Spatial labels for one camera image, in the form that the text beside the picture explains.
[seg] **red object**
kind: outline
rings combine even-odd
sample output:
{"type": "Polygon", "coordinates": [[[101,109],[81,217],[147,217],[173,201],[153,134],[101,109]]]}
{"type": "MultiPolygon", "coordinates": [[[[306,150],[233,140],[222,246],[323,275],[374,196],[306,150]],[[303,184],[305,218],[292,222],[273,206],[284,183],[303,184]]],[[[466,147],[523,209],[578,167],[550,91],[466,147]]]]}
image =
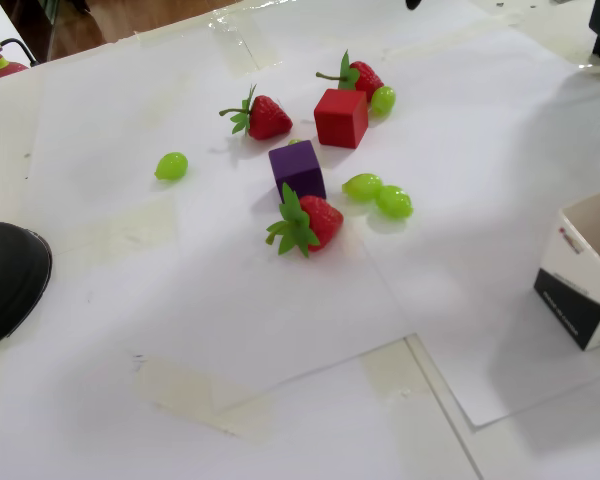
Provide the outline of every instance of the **red object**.
{"type": "Polygon", "coordinates": [[[328,89],[313,115],[323,145],[356,148],[369,126],[367,97],[358,90],[328,89]]]}
{"type": "Polygon", "coordinates": [[[371,103],[371,97],[380,87],[384,87],[384,83],[376,72],[364,62],[353,62],[351,68],[357,68],[360,72],[360,78],[356,82],[356,90],[367,93],[367,102],[371,103]]]}
{"type": "Polygon", "coordinates": [[[322,250],[335,237],[344,222],[342,214],[327,203],[324,198],[305,195],[300,199],[300,207],[309,214],[309,228],[316,234],[320,245],[309,245],[310,252],[322,250]]]}
{"type": "Polygon", "coordinates": [[[9,62],[2,55],[0,55],[0,78],[11,75],[12,73],[21,72],[27,70],[27,67],[17,62],[9,62]]]}
{"type": "Polygon", "coordinates": [[[288,115],[269,97],[260,95],[253,100],[249,117],[249,135],[253,138],[265,140],[287,133],[292,126],[288,115]]]}

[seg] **strawberry leaves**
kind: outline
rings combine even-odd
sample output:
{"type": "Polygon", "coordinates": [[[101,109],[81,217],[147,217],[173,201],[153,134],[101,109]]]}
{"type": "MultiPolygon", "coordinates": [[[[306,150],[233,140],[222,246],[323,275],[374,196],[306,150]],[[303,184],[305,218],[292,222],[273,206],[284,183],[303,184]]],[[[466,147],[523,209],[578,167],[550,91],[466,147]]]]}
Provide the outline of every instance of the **strawberry leaves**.
{"type": "Polygon", "coordinates": [[[330,77],[320,72],[316,73],[316,77],[326,78],[327,80],[338,80],[339,90],[355,90],[356,82],[360,78],[360,71],[357,68],[351,68],[349,65],[349,50],[344,52],[342,61],[340,62],[340,76],[330,77]]]}
{"type": "Polygon", "coordinates": [[[245,133],[249,131],[249,116],[251,115],[250,107],[251,107],[251,99],[253,98],[253,92],[255,91],[256,86],[253,85],[249,90],[249,96],[242,100],[242,108],[228,108],[227,110],[222,110],[220,116],[224,116],[229,112],[238,112],[236,115],[231,117],[231,121],[235,123],[233,130],[231,133],[238,133],[240,130],[244,130],[245,133]]]}
{"type": "Polygon", "coordinates": [[[284,220],[267,228],[269,236],[266,243],[273,245],[275,237],[282,235],[278,255],[283,255],[297,246],[305,257],[309,257],[309,245],[320,245],[320,240],[309,228],[309,214],[302,210],[298,195],[286,183],[282,186],[282,198],[284,203],[280,204],[280,214],[284,220]]]}

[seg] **black label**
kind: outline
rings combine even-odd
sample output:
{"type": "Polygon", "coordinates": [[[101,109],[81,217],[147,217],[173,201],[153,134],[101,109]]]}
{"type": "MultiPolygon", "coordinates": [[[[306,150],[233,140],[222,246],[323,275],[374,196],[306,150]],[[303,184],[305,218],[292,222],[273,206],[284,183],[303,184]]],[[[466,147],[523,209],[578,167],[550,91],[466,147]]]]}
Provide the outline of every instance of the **black label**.
{"type": "Polygon", "coordinates": [[[533,288],[584,350],[600,323],[600,304],[543,269],[533,288]]]}

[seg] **red cube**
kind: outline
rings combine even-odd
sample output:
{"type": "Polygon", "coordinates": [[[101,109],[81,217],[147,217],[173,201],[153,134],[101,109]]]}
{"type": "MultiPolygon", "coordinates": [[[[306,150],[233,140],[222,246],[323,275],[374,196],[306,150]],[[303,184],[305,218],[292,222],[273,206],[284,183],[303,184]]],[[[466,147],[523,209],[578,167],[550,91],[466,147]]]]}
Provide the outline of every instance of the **red cube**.
{"type": "Polygon", "coordinates": [[[330,88],[313,111],[323,145],[356,148],[367,131],[367,96],[358,90],[330,88]]]}

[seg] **black round object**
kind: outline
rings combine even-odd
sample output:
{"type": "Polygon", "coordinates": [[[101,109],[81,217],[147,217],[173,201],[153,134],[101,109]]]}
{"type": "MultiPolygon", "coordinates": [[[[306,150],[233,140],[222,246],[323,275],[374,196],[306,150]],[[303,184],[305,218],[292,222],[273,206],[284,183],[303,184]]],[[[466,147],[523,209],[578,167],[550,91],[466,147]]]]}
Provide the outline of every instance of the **black round object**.
{"type": "Polygon", "coordinates": [[[36,306],[51,275],[51,249],[29,230],[0,223],[0,340],[36,306]]]}
{"type": "Polygon", "coordinates": [[[415,10],[420,5],[422,0],[407,0],[407,8],[409,10],[415,10]]]}

